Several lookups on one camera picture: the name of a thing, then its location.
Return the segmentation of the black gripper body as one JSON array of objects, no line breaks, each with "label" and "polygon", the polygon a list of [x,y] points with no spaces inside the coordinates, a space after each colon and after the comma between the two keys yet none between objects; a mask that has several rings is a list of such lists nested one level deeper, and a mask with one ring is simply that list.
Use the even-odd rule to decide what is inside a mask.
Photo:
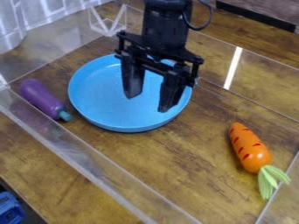
[{"label": "black gripper body", "polygon": [[194,87],[199,78],[199,66],[203,58],[186,48],[188,31],[199,31],[203,26],[191,24],[192,0],[144,0],[142,34],[120,31],[116,57],[122,53],[138,57],[144,70],[160,74],[180,68],[188,72],[188,87]]}]

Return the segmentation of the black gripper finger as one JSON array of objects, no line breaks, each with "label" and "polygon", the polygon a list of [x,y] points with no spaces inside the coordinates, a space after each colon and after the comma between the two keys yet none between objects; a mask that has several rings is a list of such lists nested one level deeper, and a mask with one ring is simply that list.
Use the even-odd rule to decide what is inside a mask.
[{"label": "black gripper finger", "polygon": [[167,112],[179,103],[188,84],[187,76],[188,72],[180,68],[167,71],[160,88],[159,112]]},{"label": "black gripper finger", "polygon": [[136,97],[143,92],[146,70],[130,52],[122,53],[122,80],[124,94],[128,99]]}]

